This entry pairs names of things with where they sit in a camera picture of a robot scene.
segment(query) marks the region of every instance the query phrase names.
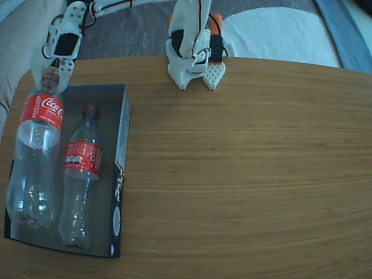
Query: plastic bottle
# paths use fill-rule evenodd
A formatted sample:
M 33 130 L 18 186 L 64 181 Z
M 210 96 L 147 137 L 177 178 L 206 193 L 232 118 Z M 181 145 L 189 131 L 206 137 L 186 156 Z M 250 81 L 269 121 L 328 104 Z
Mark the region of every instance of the plastic bottle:
M 90 187 L 101 175 L 102 150 L 98 143 L 99 109 L 88 105 L 66 148 L 63 164 L 65 195 L 59 220 L 59 234 L 67 246 L 90 247 L 89 200 Z
M 49 227 L 55 218 L 53 168 L 63 121 L 58 82 L 56 73 L 46 73 L 26 99 L 6 193 L 10 219 L 33 229 Z

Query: robotic arm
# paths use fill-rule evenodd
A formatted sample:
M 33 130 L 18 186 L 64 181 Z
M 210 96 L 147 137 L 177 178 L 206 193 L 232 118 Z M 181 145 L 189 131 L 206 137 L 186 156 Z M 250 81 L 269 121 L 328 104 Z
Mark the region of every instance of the robotic arm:
M 31 59 L 34 81 L 41 83 L 42 69 L 50 65 L 59 68 L 59 92 L 63 92 L 74 70 L 85 27 L 93 25 L 97 17 L 120 9 L 132 8 L 145 3 L 162 0 L 85 0 L 74 1 L 64 7 L 64 14 L 54 18 L 46 41 L 39 42 Z M 203 78 L 205 84 L 215 89 L 226 67 L 222 62 L 223 41 L 220 22 L 213 18 L 212 34 L 205 29 L 212 0 L 177 0 L 169 26 L 166 53 L 169 59 L 168 72 L 182 90 L 194 78 Z M 93 18 L 86 23 L 87 14 Z

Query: small plastic bottle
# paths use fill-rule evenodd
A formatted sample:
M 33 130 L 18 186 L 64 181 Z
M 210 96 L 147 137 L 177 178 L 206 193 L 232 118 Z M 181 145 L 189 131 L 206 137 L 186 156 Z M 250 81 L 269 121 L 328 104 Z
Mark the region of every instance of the small plastic bottle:
M 99 109 L 88 105 L 67 144 L 63 164 L 65 188 L 59 234 L 67 246 L 90 247 L 89 199 L 90 188 L 101 175 L 102 149 L 98 142 Z

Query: white rug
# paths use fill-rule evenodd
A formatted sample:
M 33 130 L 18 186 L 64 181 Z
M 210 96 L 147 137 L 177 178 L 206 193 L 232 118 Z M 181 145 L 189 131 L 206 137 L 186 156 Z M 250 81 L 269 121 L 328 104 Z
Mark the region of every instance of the white rug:
M 247 10 L 223 21 L 230 56 L 340 67 L 323 20 L 288 8 Z

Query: black box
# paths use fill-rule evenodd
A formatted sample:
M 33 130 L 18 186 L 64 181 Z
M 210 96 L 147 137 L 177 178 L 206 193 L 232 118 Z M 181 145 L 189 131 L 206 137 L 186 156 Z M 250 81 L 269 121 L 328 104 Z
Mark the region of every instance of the black box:
M 5 212 L 6 238 L 44 248 L 90 256 L 120 257 L 121 203 L 126 161 L 127 135 L 130 118 L 130 100 L 125 85 L 70 86 L 62 93 L 65 106 L 60 138 L 60 150 L 54 169 L 57 217 L 50 228 L 31 230 L 26 225 L 11 222 Z M 99 107 L 98 120 L 103 163 L 97 187 L 89 188 L 91 202 L 90 240 L 86 250 L 64 246 L 58 232 L 63 202 L 63 170 L 65 149 L 69 137 L 82 118 L 86 104 Z

